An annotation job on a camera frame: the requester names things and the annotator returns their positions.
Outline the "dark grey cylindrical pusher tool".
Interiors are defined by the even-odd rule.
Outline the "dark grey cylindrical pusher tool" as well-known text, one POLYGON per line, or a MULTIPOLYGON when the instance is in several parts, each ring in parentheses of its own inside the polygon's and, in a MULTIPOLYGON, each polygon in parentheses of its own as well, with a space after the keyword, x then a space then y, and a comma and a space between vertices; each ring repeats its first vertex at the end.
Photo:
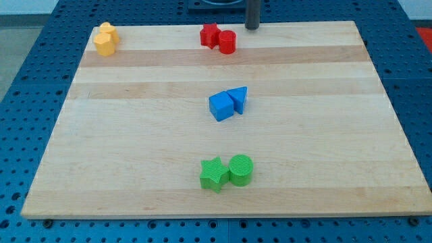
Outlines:
POLYGON ((256 30, 261 21, 261 0, 246 0, 245 28, 256 30))

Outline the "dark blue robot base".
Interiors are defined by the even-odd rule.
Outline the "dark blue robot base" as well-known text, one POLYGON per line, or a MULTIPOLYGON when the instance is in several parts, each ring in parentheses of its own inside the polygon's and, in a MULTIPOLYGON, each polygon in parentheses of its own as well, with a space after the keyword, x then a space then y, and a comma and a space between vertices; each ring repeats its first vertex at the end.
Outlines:
POLYGON ((245 0, 187 0, 189 13, 244 11, 245 0))

